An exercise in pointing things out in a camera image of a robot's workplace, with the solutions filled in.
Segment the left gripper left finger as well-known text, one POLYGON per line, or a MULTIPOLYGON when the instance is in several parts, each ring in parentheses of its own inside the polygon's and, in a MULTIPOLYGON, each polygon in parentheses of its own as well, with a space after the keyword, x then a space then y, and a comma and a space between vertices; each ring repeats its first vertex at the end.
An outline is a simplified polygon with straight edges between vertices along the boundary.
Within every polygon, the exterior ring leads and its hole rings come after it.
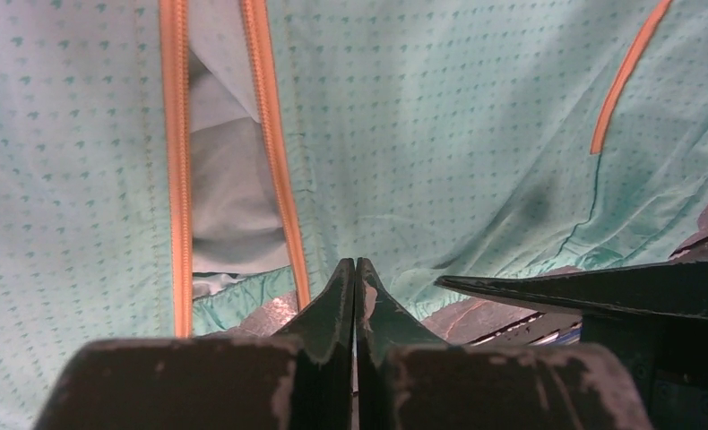
POLYGON ((355 264, 268 337, 108 339, 81 347, 38 429, 347 429, 355 264))

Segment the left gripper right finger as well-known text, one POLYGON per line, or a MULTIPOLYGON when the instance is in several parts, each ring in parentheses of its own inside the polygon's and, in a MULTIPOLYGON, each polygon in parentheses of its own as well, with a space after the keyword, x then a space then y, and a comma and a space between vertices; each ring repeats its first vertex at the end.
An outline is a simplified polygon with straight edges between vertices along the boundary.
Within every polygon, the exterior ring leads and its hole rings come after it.
POLYGON ((649 429, 628 371, 597 344, 451 346, 357 261, 363 429, 649 429))

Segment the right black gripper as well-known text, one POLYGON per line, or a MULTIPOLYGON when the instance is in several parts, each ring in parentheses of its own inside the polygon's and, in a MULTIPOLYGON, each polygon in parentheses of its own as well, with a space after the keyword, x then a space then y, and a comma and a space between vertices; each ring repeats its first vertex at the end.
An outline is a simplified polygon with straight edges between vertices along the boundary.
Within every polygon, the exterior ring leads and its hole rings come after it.
POLYGON ((585 314, 583 342, 613 352, 657 429, 708 429, 708 238, 670 262, 436 285, 541 312, 585 314))

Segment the orange and mint hooded jacket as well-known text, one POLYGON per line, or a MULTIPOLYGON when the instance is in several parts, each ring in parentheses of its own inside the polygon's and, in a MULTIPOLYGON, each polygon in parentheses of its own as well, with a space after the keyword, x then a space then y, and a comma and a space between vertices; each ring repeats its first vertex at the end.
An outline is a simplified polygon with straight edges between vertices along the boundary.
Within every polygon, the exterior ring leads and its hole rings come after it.
POLYGON ((708 1, 0 1, 0 429, 81 344, 187 337, 372 258, 667 259, 708 203, 708 1))

